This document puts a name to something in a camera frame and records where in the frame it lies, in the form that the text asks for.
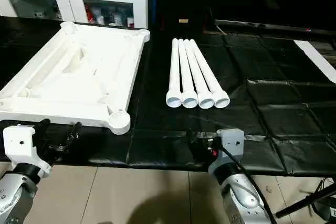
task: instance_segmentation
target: white plastic frame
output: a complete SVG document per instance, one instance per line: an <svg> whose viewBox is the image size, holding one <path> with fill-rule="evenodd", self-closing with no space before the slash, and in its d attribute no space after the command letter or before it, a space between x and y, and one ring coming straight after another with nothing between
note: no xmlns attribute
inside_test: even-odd
<svg viewBox="0 0 336 224"><path fill-rule="evenodd" d="M0 91L0 120L39 122L49 118L60 124L79 121L87 126L107 127L114 134L126 133L130 128L127 108L150 32L72 22L61 26ZM75 70L67 75L65 72L72 66ZM77 70L82 66L92 72ZM79 80L76 85L64 82L64 86L57 86L55 79L69 75ZM87 95L78 92L76 97L77 89ZM51 95L45 95L46 90L52 90Z"/></svg>

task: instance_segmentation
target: pipe opening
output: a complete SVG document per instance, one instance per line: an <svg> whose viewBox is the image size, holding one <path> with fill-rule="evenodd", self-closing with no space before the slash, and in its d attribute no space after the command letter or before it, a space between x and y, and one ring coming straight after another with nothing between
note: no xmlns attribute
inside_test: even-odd
<svg viewBox="0 0 336 224"><path fill-rule="evenodd" d="M197 106L197 100L195 98L187 98L183 101L183 106L188 109L194 108Z"/></svg>
<svg viewBox="0 0 336 224"><path fill-rule="evenodd" d="M219 99L216 102L215 106L216 106L216 108L224 108L224 107L228 106L229 103L230 103L230 99L223 98L223 99Z"/></svg>
<svg viewBox="0 0 336 224"><path fill-rule="evenodd" d="M202 102L199 103L199 106L202 108L202 109L209 109L211 108L213 105L215 104L214 100L212 99L205 99L203 100Z"/></svg>
<svg viewBox="0 0 336 224"><path fill-rule="evenodd" d="M172 108L177 108L182 104L182 101L178 97L170 97L167 99L167 105Z"/></svg>

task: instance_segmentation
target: black plastic sheet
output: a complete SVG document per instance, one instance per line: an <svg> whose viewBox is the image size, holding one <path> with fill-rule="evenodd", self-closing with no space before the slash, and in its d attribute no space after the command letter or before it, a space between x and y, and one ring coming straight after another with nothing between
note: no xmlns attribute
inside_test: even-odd
<svg viewBox="0 0 336 224"><path fill-rule="evenodd" d="M59 29L59 23L14 18L0 18L0 23L4 86ZM176 36L152 32L145 44L128 109L131 130L116 136L108 129L84 126L61 164L204 171L204 164L193 159L186 131L238 127L246 138L241 161L254 174L336 174L336 86L293 41L187 35L199 44L231 103L224 109L172 109L165 104L165 95L171 41ZM0 129L16 123L1 121ZM70 129L53 124L46 139L57 143ZM7 160L2 144L0 160Z"/></svg>

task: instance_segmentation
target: screw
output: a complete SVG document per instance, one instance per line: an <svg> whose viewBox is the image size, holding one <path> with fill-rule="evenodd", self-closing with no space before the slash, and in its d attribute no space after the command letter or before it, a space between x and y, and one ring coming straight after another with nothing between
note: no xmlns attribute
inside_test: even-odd
<svg viewBox="0 0 336 224"><path fill-rule="evenodd" d="M8 220L8 221L6 222L6 224L16 224L16 223L18 223L18 222L19 222L19 218L17 218L17 217L11 217L11 219Z"/></svg>
<svg viewBox="0 0 336 224"><path fill-rule="evenodd" d="M271 193L272 192L272 188L270 186L266 186L266 191Z"/></svg>

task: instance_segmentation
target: metal bracket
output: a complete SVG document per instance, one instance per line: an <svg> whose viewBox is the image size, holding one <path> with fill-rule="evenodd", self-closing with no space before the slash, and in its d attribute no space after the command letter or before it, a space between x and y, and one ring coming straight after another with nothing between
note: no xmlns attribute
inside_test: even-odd
<svg viewBox="0 0 336 224"><path fill-rule="evenodd" d="M5 153L12 161L13 168L18 163L32 164L41 168L39 177L48 177L51 166L37 155L36 147L33 146L34 134L35 129L32 126L18 124L5 128L3 130Z"/></svg>
<svg viewBox="0 0 336 224"><path fill-rule="evenodd" d="M222 145L236 159L240 159L244 153L244 131L240 129L222 129L217 134L222 139ZM213 172L221 165L232 163L233 161L223 151L219 151L217 159L209 166L208 172Z"/></svg>

